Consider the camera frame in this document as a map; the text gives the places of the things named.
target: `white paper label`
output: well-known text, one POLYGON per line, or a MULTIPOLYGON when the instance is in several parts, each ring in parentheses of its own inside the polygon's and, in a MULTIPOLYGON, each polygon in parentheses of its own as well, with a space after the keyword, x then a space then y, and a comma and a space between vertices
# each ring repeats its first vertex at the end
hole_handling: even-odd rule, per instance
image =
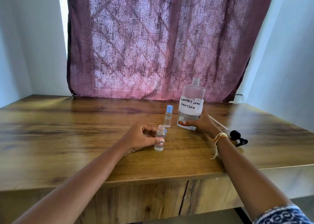
POLYGON ((203 109, 203 103, 204 100, 198 98, 190 99, 185 96, 181 96, 179 111, 188 115, 200 116, 203 109))

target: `blue flip-top cap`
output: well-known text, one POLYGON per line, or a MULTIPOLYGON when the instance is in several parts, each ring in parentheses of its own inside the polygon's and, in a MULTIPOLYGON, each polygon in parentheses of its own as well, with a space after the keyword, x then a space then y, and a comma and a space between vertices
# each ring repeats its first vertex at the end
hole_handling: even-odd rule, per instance
POLYGON ((172 113, 172 109, 173 109, 173 106, 172 106, 172 105, 168 105, 168 106, 167 106, 167 112, 168 112, 168 113, 172 113))

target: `forearm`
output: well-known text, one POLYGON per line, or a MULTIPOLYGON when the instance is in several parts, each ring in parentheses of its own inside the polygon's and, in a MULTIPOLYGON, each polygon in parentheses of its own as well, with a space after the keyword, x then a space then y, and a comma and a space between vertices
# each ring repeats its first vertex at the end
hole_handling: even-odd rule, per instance
POLYGON ((119 145, 107 149, 45 196, 14 224, 74 223, 124 154, 125 150, 119 145))
MULTIPOLYGON (((211 125, 206 132, 214 138, 222 131, 211 125)), ((217 147, 220 159, 253 220, 270 208, 291 203, 252 162, 238 152, 228 138, 220 138, 217 147)))

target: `threaded bottle neck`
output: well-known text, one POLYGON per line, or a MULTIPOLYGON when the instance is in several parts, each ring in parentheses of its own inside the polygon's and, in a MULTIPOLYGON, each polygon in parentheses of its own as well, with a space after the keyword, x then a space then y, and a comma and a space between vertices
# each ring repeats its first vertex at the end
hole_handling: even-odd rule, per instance
POLYGON ((163 125, 158 126, 158 131, 165 131, 165 127, 163 125))
POLYGON ((199 86, 199 82, 201 81, 200 78, 196 78, 194 77, 193 80, 192 80, 192 85, 193 86, 199 86))

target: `wood grain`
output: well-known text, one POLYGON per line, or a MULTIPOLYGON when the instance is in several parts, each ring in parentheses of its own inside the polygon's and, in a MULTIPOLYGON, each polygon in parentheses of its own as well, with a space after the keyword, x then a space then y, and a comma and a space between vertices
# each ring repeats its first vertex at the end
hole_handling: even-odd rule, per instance
MULTIPOLYGON (((101 187, 77 224, 125 224, 179 215, 186 181, 101 187)), ((0 223, 10 224, 50 191, 0 192, 0 223)))
MULTIPOLYGON (((52 188, 110 147, 135 122, 162 124, 174 106, 163 152, 124 157, 105 185, 223 176, 212 142, 176 126, 178 102, 32 95, 0 109, 0 190, 52 188)), ((314 164, 314 134, 247 104, 205 104, 249 140, 240 151, 260 169, 314 164)))
MULTIPOLYGON (((314 195, 314 165, 264 169, 262 172, 290 199, 314 195)), ((180 215, 241 206, 243 204, 227 175, 189 180, 180 215)))

